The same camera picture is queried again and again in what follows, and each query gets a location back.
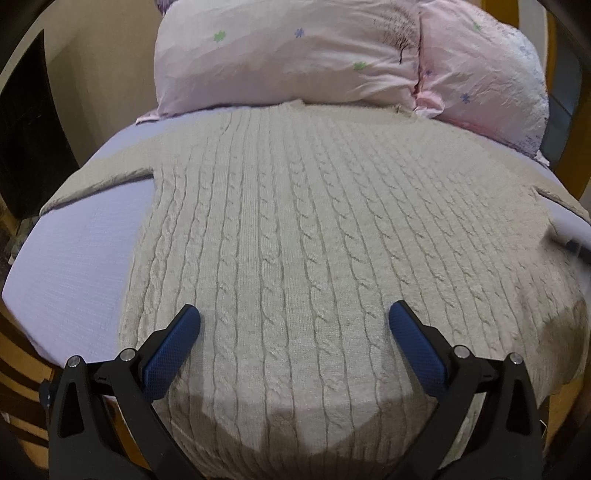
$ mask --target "wooden furniture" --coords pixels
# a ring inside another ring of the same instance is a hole
[[[42,469],[47,468],[47,423],[38,389],[43,379],[60,370],[40,357],[21,331],[0,313],[0,462],[5,448],[14,451],[14,446],[8,445],[10,432],[25,452],[38,459]]]

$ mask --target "metal screw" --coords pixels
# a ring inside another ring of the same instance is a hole
[[[133,360],[135,357],[135,350],[132,348],[126,348],[119,354],[119,358],[121,358],[124,362],[129,362]]]
[[[82,360],[82,358],[80,358],[78,355],[71,356],[68,359],[68,367],[71,367],[71,368],[77,367],[78,364],[80,363],[80,360]]]
[[[509,360],[511,360],[515,365],[521,365],[523,363],[523,357],[516,352],[509,354]]]
[[[456,345],[453,348],[453,353],[458,358],[468,358],[470,356],[470,349],[467,346]]]

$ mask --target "pillow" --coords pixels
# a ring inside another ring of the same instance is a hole
[[[462,0],[421,4],[420,17],[417,113],[535,156],[549,113],[531,42]]]
[[[415,0],[178,0],[154,57],[159,117],[214,105],[415,108]]]

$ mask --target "gray sweater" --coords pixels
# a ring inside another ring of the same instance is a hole
[[[185,303],[200,310],[202,334],[155,408],[203,473],[379,479],[434,407],[387,328],[392,302],[476,355],[521,353],[538,399],[584,360],[584,300],[537,192],[584,213],[515,162],[438,121],[288,104],[95,161],[44,211],[154,176],[120,341],[139,346]]]

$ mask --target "dark doorway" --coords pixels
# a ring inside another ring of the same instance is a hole
[[[77,169],[53,104],[41,32],[0,92],[0,195],[16,218],[37,215]]]

